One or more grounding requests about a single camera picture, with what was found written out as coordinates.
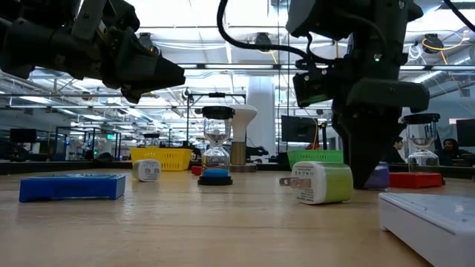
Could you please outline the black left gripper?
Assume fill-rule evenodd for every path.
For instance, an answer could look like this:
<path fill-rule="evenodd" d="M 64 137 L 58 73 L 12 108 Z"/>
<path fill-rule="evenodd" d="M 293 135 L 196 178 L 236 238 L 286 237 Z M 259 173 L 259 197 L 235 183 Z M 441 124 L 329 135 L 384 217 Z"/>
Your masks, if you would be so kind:
<path fill-rule="evenodd" d="M 103 80 L 137 104 L 144 93 L 183 85 L 184 69 L 166 59 L 150 33 L 102 25 L 45 28 L 44 68 Z"/>

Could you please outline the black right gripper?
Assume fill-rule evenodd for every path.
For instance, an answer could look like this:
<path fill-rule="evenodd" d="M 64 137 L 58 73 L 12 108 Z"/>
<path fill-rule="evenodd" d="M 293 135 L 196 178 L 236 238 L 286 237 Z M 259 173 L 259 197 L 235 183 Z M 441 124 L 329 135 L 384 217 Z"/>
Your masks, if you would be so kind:
<path fill-rule="evenodd" d="M 342 139 L 344 163 L 353 187 L 363 188 L 393 138 L 406 128 L 403 108 L 425 111 L 429 90 L 400 82 L 406 22 L 345 22 L 337 40 L 348 38 L 348 51 L 333 65 L 332 126 Z"/>

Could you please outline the orange sand hourglass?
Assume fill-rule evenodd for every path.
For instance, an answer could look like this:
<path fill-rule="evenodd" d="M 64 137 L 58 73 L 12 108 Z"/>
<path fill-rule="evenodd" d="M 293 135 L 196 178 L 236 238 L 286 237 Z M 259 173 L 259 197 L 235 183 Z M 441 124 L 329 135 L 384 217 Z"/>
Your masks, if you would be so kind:
<path fill-rule="evenodd" d="M 439 166 L 439 157 L 431 150 L 438 137 L 436 123 L 439 119 L 437 113 L 412 114 L 403 118 L 410 144 L 407 157 L 409 172 L 420 172 L 421 167 Z"/>

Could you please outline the red rectangular box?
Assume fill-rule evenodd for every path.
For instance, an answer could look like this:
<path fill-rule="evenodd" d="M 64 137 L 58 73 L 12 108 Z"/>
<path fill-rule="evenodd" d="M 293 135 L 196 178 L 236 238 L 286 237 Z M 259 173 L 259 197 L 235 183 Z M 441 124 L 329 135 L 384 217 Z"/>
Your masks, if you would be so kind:
<path fill-rule="evenodd" d="M 389 186 L 392 188 L 432 188 L 443 185 L 441 174 L 437 173 L 390 173 Z"/>

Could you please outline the pale wall charger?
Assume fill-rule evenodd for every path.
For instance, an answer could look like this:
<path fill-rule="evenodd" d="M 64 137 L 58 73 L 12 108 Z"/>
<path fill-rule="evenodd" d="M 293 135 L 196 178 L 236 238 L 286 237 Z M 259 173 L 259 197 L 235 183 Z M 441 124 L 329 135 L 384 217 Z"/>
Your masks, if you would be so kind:
<path fill-rule="evenodd" d="M 155 159 L 140 159 L 133 163 L 132 175 L 140 182 L 155 182 L 160 178 L 161 164 Z"/>

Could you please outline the blue sand hourglass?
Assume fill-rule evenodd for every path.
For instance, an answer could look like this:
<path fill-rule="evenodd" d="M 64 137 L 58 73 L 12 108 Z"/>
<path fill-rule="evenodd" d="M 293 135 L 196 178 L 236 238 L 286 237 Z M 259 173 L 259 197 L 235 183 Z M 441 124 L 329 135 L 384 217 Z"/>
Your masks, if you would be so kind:
<path fill-rule="evenodd" d="M 223 144 L 231 135 L 233 108 L 226 106 L 206 106 L 201 109 L 203 115 L 203 135 L 209 141 L 209 147 L 202 155 L 202 174 L 199 185 L 231 185 L 230 155 Z"/>

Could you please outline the person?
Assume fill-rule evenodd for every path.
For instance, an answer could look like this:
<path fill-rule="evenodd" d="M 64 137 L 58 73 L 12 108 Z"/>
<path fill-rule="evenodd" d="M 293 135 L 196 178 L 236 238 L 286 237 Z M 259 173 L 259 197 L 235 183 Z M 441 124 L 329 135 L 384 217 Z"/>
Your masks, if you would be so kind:
<path fill-rule="evenodd" d="M 388 153 L 388 162 L 393 164 L 405 163 L 405 160 L 402 158 L 401 154 L 399 153 L 401 149 L 403 149 L 403 138 L 400 136 L 396 136 L 393 139 L 393 147 L 390 149 Z"/>
<path fill-rule="evenodd" d="M 435 151 L 440 165 L 456 167 L 471 166 L 471 162 L 463 157 L 463 155 L 469 153 L 469 151 L 461 149 L 459 143 L 451 138 L 445 139 L 442 148 Z"/>

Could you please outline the green plastic basket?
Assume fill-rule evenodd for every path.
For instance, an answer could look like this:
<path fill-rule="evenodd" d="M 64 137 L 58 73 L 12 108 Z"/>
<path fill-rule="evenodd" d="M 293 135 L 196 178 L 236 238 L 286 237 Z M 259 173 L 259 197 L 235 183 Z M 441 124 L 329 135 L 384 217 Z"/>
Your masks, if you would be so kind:
<path fill-rule="evenodd" d="M 342 151 L 336 150 L 299 150 L 287 152 L 289 166 L 292 168 L 297 162 L 336 162 L 343 163 L 344 155 Z"/>

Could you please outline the white sand hourglass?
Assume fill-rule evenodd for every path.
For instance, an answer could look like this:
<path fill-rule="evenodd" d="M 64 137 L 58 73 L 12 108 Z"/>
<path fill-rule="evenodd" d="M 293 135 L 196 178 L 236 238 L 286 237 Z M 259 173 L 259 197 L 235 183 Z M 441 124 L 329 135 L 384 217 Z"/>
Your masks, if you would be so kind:
<path fill-rule="evenodd" d="M 144 133 L 144 146 L 146 148 L 159 147 L 160 146 L 160 134 L 159 133 Z"/>

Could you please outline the black background monitor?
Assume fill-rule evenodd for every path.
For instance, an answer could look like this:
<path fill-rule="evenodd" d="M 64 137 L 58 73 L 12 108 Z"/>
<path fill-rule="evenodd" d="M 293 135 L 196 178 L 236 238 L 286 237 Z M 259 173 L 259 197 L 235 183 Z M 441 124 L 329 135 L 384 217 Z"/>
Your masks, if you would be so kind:
<path fill-rule="evenodd" d="M 281 138 L 285 142 L 314 143 L 318 137 L 313 119 L 299 116 L 281 116 Z"/>

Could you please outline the yellow plastic basket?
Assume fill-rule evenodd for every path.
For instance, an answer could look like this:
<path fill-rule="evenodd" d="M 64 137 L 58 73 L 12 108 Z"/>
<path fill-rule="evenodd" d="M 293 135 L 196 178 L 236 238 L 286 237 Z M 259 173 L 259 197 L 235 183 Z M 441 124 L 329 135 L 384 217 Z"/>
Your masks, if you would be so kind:
<path fill-rule="evenodd" d="M 131 161 L 154 159 L 163 171 L 185 171 L 189 168 L 192 150 L 187 148 L 131 148 Z"/>

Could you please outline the white bulb lamp brass base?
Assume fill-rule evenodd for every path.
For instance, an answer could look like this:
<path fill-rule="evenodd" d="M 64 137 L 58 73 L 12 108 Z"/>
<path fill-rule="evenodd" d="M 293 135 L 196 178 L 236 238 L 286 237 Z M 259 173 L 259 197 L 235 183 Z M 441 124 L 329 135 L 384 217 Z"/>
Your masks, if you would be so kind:
<path fill-rule="evenodd" d="M 246 162 L 246 130 L 249 123 L 257 116 L 258 111 L 251 105 L 230 105 L 229 107 L 235 111 L 232 119 L 230 171 L 240 173 L 256 172 L 256 165 Z"/>

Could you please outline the white rectangular box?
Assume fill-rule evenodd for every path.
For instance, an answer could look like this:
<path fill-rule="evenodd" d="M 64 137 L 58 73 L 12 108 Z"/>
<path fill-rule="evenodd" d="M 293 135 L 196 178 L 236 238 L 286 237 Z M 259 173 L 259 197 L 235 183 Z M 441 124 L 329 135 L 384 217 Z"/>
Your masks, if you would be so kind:
<path fill-rule="evenodd" d="M 379 222 L 435 267 L 475 267 L 475 198 L 380 193 Z"/>

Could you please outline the blue rectangular box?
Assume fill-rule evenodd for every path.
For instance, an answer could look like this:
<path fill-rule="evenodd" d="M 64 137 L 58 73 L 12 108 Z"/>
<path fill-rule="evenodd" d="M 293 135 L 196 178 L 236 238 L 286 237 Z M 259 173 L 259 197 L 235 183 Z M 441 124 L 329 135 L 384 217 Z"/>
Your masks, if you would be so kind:
<path fill-rule="evenodd" d="M 125 193 L 122 174 L 57 174 L 22 179 L 19 202 L 103 198 L 116 200 Z"/>

